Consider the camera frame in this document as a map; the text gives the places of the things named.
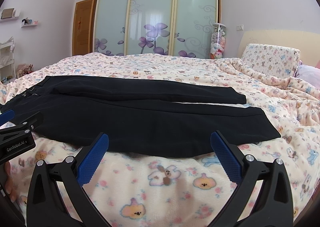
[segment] blue gripper pad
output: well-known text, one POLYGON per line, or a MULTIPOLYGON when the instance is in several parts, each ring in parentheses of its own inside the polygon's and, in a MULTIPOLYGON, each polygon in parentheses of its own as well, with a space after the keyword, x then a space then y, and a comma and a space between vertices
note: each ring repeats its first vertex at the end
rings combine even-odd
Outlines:
POLYGON ((108 147, 109 137, 107 134, 102 134, 78 166, 77 181, 80 186, 90 182, 108 147))
POLYGON ((0 126, 7 123, 14 118, 14 111, 11 109, 5 113, 0 114, 0 126))
POLYGON ((230 181, 239 184, 242 180, 242 166, 239 161, 217 132, 211 134, 210 142, 230 181))

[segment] light switch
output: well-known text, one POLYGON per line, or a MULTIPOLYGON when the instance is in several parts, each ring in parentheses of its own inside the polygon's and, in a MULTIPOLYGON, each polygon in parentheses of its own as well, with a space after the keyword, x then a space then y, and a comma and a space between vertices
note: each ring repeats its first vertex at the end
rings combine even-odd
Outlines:
POLYGON ((243 30, 243 25, 237 26, 237 31, 241 31, 241 30, 243 30))

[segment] bedspread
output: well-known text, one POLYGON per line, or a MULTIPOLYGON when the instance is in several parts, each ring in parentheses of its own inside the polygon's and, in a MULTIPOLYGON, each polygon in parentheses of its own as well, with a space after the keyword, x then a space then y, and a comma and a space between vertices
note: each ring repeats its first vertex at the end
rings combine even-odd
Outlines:
MULTIPOLYGON (((255 72, 238 58, 203 60, 158 54, 124 57, 91 53, 61 60, 8 85, 0 85, 4 104, 46 75, 84 75, 175 80, 183 83, 231 86, 246 95, 247 104, 264 110, 281 138, 245 144, 239 148, 258 160, 281 158, 286 166, 296 218, 319 182, 320 91, 307 82, 278 79, 255 72)), ((107 123, 113 118, 105 115, 107 123)), ((80 147, 49 140, 33 133, 36 148, 11 160, 14 188, 24 215, 28 187, 35 163, 62 161, 80 147)), ((257 183, 241 218, 249 215, 259 192, 257 183)), ((70 214, 79 219, 63 185, 60 192, 70 214)), ((207 226, 235 190, 214 153, 188 159, 168 159, 139 154, 107 152, 84 189, 113 227, 207 226), (172 172, 164 181, 164 170, 172 172)))

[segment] screw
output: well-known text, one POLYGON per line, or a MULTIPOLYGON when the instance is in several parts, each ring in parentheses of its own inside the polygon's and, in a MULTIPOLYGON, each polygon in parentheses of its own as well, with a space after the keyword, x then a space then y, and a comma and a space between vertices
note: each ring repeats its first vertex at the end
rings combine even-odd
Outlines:
POLYGON ((66 158, 66 162, 67 163, 71 163, 73 161, 73 157, 72 156, 69 156, 66 158))
POLYGON ((43 160, 39 160, 38 162, 37 162, 37 166, 42 166, 43 165, 43 160))
POLYGON ((276 159, 276 162, 277 162, 279 165, 282 165, 282 164, 283 164, 283 160, 280 159, 280 158, 277 158, 277 159, 276 159))
POLYGON ((246 155, 245 159, 250 161, 250 162, 254 161, 254 157, 252 155, 246 155))

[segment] clear cylinder container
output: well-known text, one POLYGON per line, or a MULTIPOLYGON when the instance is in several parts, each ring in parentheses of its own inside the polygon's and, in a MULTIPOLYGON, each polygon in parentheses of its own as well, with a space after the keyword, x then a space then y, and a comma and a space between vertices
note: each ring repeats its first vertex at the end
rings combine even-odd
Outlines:
POLYGON ((212 29, 210 58, 222 58, 226 43, 226 26, 220 23, 214 23, 212 29))

